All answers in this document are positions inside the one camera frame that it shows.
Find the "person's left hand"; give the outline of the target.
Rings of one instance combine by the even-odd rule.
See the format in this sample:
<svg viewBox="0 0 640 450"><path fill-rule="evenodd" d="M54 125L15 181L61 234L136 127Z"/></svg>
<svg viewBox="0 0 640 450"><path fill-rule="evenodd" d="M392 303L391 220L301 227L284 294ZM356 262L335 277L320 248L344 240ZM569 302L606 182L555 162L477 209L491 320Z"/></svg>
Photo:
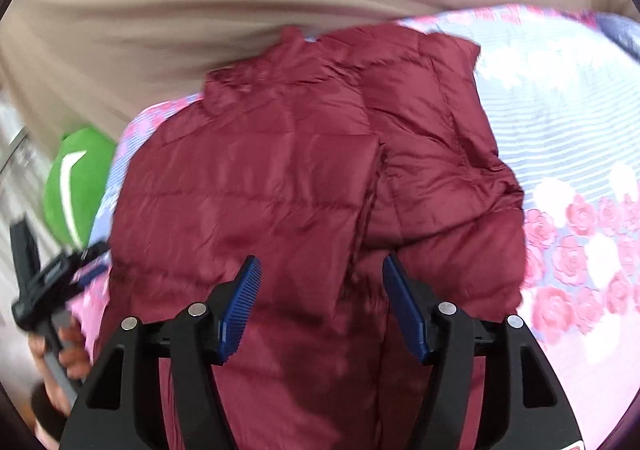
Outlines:
<svg viewBox="0 0 640 450"><path fill-rule="evenodd" d="M58 330L58 337L67 344L58 354L58 362L61 363L70 380L83 381L90 373L92 364L86 350L86 337L81 331L80 322L75 317L70 317L68 326L63 326ZM36 333L29 333L27 339L30 353L43 379L52 406L63 415L69 415L72 410L70 401L44 361L47 350L46 340Z"/></svg>

